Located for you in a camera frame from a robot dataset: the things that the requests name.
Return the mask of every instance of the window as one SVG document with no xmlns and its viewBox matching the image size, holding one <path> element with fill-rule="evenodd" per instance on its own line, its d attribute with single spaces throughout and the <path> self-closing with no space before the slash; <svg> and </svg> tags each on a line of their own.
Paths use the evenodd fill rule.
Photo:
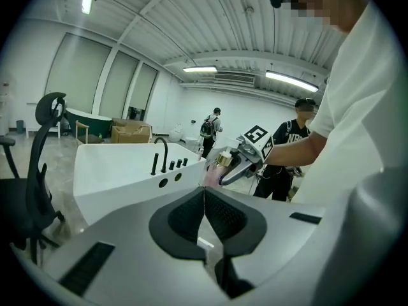
<svg viewBox="0 0 408 306">
<path fill-rule="evenodd" d="M 65 35 L 52 63 L 45 94 L 66 93 L 68 108 L 92 112 L 92 104 L 110 48 L 100 43 Z"/>
<path fill-rule="evenodd" d="M 122 118 L 129 86 L 138 61 L 118 52 L 106 80 L 99 114 L 105 117 Z"/>
<path fill-rule="evenodd" d="M 142 68 L 140 69 L 129 106 L 146 110 L 147 101 L 149 100 L 149 95 L 153 88 L 156 76 L 157 70 L 143 64 Z"/>
</svg>

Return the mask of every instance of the freestanding bathtub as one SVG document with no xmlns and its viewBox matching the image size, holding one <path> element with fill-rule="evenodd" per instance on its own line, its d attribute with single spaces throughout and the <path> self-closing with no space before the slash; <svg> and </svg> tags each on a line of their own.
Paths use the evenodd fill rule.
<svg viewBox="0 0 408 306">
<path fill-rule="evenodd" d="M 67 108 L 66 115 L 69 122 L 69 126 L 73 134 L 75 134 L 75 122 L 79 121 L 84 125 L 89 126 L 88 133 L 90 135 L 106 138 L 109 133 L 110 126 L 112 125 L 112 118 L 104 117 L 102 115 L 91 115 L 90 113 Z M 78 135 L 84 135 L 85 129 L 78 128 Z"/>
<path fill-rule="evenodd" d="M 86 223 L 91 225 L 119 208 L 162 195 L 198 187 L 206 160 L 176 144 L 167 143 L 166 172 L 164 145 L 87 144 L 78 147 L 75 158 L 73 196 Z M 155 153 L 159 154 L 152 175 Z M 170 163 L 188 159 L 170 170 Z"/>
</svg>

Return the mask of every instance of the wooden chair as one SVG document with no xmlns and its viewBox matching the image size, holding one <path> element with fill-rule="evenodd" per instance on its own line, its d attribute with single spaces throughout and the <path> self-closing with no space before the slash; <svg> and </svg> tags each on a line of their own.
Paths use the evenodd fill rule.
<svg viewBox="0 0 408 306">
<path fill-rule="evenodd" d="M 78 137 L 78 128 L 84 128 L 86 132 L 85 135 Z M 104 142 L 102 138 L 99 138 L 92 134 L 88 135 L 88 129 L 89 126 L 81 124 L 79 121 L 75 121 L 75 138 L 77 146 L 82 144 L 100 144 Z"/>
</svg>

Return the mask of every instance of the black cable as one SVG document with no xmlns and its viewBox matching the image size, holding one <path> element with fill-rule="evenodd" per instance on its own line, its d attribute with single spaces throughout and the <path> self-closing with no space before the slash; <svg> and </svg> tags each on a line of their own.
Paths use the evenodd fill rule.
<svg viewBox="0 0 408 306">
<path fill-rule="evenodd" d="M 219 1 L 219 4 L 221 5 L 222 10 L 224 10 L 224 14 L 225 14 L 225 17 L 227 17 L 228 23 L 230 24 L 229 26 L 231 27 L 231 31 L 232 31 L 232 34 L 234 35 L 235 42 L 237 43 L 237 48 L 240 50 L 240 45 L 239 45 L 239 43 L 238 43 L 237 36 L 235 35 L 235 32 L 234 32 L 234 30 L 233 30 L 233 27 L 232 27 L 230 18 L 228 17 L 228 14 L 227 14 L 227 12 L 226 12 L 224 6 L 223 6 L 222 3 L 221 3 L 221 0 L 218 0 L 218 1 Z"/>
<path fill-rule="evenodd" d="M 258 176 L 256 176 L 256 182 L 257 182 L 258 184 L 256 185 L 255 191 L 256 191 L 256 189 L 259 187 L 259 190 L 261 191 L 261 194 L 262 194 L 263 198 L 264 198 L 264 199 L 267 199 L 268 197 L 265 196 L 265 192 L 264 192 L 264 190 L 263 190 L 262 185 L 259 184 L 259 183 L 261 182 L 261 180 L 258 178 Z"/>
<path fill-rule="evenodd" d="M 275 174 L 271 175 L 271 176 L 268 177 L 268 178 L 266 178 L 266 177 L 263 176 L 263 173 L 264 173 L 265 170 L 266 170 L 266 167 L 265 167 L 264 170 L 262 170 L 262 173 L 261 173 L 262 178 L 263 178 L 263 179 L 271 179 L 273 176 L 276 176 L 276 175 L 278 175 L 278 174 L 280 174 L 280 173 L 282 172 L 282 167 L 280 168 L 280 170 L 279 170 L 278 173 L 275 173 Z"/>
<path fill-rule="evenodd" d="M 275 42 L 276 42 L 276 21 L 275 21 L 275 8 L 273 9 L 273 52 L 275 52 Z"/>
<path fill-rule="evenodd" d="M 180 47 L 180 46 L 179 46 L 170 36 L 168 36 L 160 27 L 158 27 L 157 25 L 155 25 L 155 23 L 153 23 L 153 22 L 151 22 L 149 19 L 143 17 L 143 16 L 140 15 L 137 11 L 134 11 L 132 8 L 126 6 L 125 4 L 121 3 L 120 1 L 118 1 L 118 0 L 112 0 L 112 1 L 115 1 L 117 4 L 120 4 L 121 6 L 125 7 L 125 8 L 126 8 L 127 10 L 129 10 L 130 12 L 134 13 L 135 15 L 138 15 L 141 19 L 143 19 L 144 21 L 148 22 L 150 25 L 152 25 L 152 26 L 154 26 L 155 28 L 157 28 L 164 36 L 166 36 L 171 42 L 173 42 L 173 43 L 175 44 L 175 46 L 176 46 L 177 48 L 179 48 L 180 51 L 183 52 L 183 54 L 184 54 L 187 58 L 189 58 L 189 59 L 194 63 L 194 65 L 197 66 L 197 64 L 196 64 L 196 62 L 194 61 L 194 59 L 193 59 L 192 57 L 190 57 L 189 54 L 188 54 L 186 51 L 184 51 L 183 48 Z"/>
<path fill-rule="evenodd" d="M 176 8 L 178 10 L 179 13 L 181 13 L 183 15 L 184 18 L 187 19 L 187 21 L 191 22 L 185 15 L 183 12 L 181 12 L 180 8 L 171 0 L 167 0 L 169 3 L 171 3 L 173 5 L 174 8 Z"/>
<path fill-rule="evenodd" d="M 309 59 L 309 62 L 310 62 L 310 63 L 313 63 L 312 58 L 313 58 L 313 56 L 314 56 L 314 53 L 316 52 L 317 47 L 319 46 L 319 43 L 320 43 L 320 39 L 321 39 L 321 35 L 322 35 L 322 34 L 323 34 L 323 29 L 322 29 L 322 31 L 320 32 L 319 39 L 317 40 L 316 46 L 314 47 L 313 52 L 312 52 L 312 54 L 310 55 L 310 59 Z"/>
</svg>

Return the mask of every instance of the black vent slot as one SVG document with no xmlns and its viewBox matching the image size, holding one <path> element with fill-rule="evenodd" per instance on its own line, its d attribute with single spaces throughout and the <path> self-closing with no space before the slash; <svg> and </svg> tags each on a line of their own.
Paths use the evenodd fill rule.
<svg viewBox="0 0 408 306">
<path fill-rule="evenodd" d="M 197 244 L 203 216 L 204 201 L 201 193 L 172 210 L 168 215 L 168 224 L 180 237 Z"/>
<path fill-rule="evenodd" d="M 234 82 L 246 82 L 249 84 L 254 83 L 255 75 L 241 74 L 241 73 L 228 73 L 219 71 L 214 74 L 214 79 L 216 80 L 230 80 Z"/>
<path fill-rule="evenodd" d="M 82 296 L 114 249 L 112 245 L 96 243 L 59 283 L 74 294 Z"/>
<path fill-rule="evenodd" d="M 292 213 L 289 217 L 291 217 L 292 219 L 296 219 L 303 222 L 309 222 L 313 224 L 319 224 L 321 220 L 321 217 L 316 217 L 314 215 L 303 214 L 299 212 Z"/>
<path fill-rule="evenodd" d="M 205 215 L 223 243 L 247 224 L 247 216 L 241 210 L 213 195 L 209 190 L 205 192 Z"/>
</svg>

